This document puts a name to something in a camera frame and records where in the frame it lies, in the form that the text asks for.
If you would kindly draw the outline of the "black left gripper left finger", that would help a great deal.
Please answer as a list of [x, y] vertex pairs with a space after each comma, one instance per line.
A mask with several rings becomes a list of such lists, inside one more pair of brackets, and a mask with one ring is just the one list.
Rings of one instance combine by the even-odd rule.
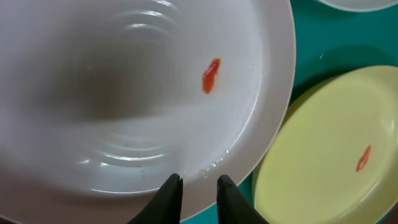
[[172, 174], [151, 201], [128, 224], [179, 224], [183, 179]]

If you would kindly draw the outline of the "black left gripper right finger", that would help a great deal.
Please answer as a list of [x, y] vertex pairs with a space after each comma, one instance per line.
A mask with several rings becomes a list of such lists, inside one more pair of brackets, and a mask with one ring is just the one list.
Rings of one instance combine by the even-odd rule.
[[221, 175], [217, 180], [216, 202], [219, 224], [269, 224], [228, 175]]

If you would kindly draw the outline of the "yellow-green plate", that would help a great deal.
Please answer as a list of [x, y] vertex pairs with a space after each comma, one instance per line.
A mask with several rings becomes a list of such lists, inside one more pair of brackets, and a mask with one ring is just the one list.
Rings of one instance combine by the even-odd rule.
[[397, 203], [397, 68], [372, 66], [297, 98], [253, 176], [269, 223], [376, 223]]

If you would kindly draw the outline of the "white plate with red stain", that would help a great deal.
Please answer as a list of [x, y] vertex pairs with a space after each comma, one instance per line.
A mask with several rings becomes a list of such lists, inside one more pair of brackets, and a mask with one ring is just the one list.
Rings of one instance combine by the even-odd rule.
[[182, 219], [240, 184], [292, 92], [289, 1], [2, 1], [1, 216], [126, 223], [173, 173]]

